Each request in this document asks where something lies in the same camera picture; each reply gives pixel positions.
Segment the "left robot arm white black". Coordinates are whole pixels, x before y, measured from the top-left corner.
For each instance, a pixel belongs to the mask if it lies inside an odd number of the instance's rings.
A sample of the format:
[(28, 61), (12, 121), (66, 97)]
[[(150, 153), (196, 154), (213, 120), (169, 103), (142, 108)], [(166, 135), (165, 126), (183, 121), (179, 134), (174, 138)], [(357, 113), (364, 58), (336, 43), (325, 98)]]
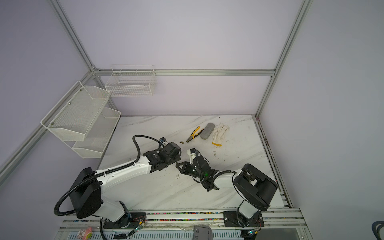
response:
[(98, 173), (102, 175), (80, 186), (70, 194), (76, 217), (85, 219), (95, 216), (116, 223), (121, 228), (127, 226), (132, 217), (126, 205), (121, 200), (108, 198), (107, 191), (138, 176), (161, 171), (178, 162), (181, 159), (181, 154), (181, 148), (176, 143), (171, 142), (163, 148), (141, 154), (137, 162), (130, 162), (127, 168), (113, 173), (107, 174), (109, 169), (96, 172), (91, 168), (83, 169), (73, 186)]

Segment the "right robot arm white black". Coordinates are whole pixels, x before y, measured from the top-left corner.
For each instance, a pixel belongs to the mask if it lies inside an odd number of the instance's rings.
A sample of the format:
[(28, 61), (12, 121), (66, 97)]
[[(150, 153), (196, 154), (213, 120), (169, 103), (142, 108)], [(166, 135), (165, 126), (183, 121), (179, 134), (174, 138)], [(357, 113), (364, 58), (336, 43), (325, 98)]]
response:
[(200, 154), (190, 154), (190, 157), (190, 161), (176, 164), (181, 174), (192, 177), (207, 192), (232, 187), (242, 198), (233, 218), (225, 214), (227, 221), (243, 228), (251, 226), (253, 221), (263, 225), (259, 213), (265, 212), (271, 205), (278, 190), (275, 180), (252, 164), (245, 164), (238, 171), (219, 171), (213, 169), (210, 162)]

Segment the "yellow black pliers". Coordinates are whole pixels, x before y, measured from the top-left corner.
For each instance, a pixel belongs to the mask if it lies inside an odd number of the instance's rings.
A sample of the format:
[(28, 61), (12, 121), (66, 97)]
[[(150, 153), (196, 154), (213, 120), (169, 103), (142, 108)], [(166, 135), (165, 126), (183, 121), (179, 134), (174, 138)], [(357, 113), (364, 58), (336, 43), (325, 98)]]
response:
[(194, 138), (196, 138), (197, 136), (199, 136), (202, 132), (203, 132), (204, 129), (201, 129), (200, 126), (198, 126), (196, 129), (194, 129), (194, 131), (191, 133), (191, 135), (188, 137), (187, 139), (187, 143), (189, 143), (190, 141), (192, 141)]

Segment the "grey fabric case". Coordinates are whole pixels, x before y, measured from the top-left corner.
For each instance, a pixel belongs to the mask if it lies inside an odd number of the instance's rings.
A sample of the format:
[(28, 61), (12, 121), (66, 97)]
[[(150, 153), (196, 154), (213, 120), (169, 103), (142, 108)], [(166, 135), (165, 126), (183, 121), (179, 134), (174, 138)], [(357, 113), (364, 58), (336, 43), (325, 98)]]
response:
[(214, 129), (215, 129), (215, 124), (208, 123), (206, 127), (203, 129), (202, 133), (200, 134), (201, 139), (207, 140)]

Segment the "white work glove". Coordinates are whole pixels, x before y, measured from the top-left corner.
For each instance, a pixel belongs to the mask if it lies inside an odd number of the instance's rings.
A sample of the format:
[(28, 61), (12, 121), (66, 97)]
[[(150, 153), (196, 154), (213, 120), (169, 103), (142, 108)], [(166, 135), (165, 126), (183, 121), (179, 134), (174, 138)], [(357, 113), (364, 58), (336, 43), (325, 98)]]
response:
[(217, 125), (213, 130), (212, 144), (216, 147), (221, 147), (225, 139), (227, 131), (230, 129), (228, 125)]

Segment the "grey box at front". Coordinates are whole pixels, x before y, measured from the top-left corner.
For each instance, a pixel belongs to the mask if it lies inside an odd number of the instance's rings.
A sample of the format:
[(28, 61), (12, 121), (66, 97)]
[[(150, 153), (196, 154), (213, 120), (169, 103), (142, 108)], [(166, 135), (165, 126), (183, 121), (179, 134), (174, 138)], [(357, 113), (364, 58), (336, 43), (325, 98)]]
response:
[(193, 240), (213, 240), (213, 231), (208, 226), (194, 226)]

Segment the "white mesh two-tier shelf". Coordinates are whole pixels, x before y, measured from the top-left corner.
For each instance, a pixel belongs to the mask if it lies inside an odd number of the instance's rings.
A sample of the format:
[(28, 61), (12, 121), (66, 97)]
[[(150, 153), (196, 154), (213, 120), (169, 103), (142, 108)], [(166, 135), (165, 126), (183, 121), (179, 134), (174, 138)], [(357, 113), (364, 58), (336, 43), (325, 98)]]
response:
[(83, 159), (104, 155), (121, 112), (108, 107), (110, 92), (75, 83), (41, 125)]

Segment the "pink small object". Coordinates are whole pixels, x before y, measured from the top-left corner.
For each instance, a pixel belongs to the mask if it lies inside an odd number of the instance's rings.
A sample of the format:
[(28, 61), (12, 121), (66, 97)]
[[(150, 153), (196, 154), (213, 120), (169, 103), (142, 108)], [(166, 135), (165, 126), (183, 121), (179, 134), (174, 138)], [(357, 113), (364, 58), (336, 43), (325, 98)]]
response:
[(90, 240), (93, 236), (93, 230), (91, 227), (87, 229), (82, 229), (78, 232), (76, 239), (77, 240)]

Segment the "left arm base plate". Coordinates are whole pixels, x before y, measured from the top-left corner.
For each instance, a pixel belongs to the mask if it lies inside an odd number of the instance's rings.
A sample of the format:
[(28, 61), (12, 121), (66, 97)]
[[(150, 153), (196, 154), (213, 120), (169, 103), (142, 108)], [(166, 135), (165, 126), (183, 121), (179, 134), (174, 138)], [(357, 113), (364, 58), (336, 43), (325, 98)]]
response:
[(139, 226), (139, 223), (144, 223), (146, 220), (147, 214), (144, 212), (130, 213), (130, 218), (128, 216), (123, 216), (120, 220), (112, 222), (110, 220), (105, 220), (103, 228), (104, 229), (135, 229)]

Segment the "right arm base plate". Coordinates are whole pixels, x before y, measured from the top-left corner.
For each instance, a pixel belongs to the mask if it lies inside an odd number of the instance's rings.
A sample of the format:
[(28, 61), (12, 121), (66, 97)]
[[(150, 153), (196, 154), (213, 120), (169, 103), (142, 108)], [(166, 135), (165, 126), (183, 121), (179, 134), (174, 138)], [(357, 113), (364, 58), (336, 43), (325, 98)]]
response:
[(261, 211), (255, 212), (255, 214), (249, 219), (237, 211), (224, 211), (223, 215), (225, 227), (262, 228), (265, 226)]

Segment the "aluminium frame rail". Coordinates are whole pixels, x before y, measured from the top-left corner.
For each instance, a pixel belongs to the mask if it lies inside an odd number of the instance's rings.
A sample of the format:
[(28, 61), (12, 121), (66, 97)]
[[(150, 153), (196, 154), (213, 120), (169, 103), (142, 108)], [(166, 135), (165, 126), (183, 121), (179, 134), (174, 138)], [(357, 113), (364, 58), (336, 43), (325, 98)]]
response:
[(107, 70), (94, 71), (98, 76), (269, 76), (275, 75), (275, 70)]

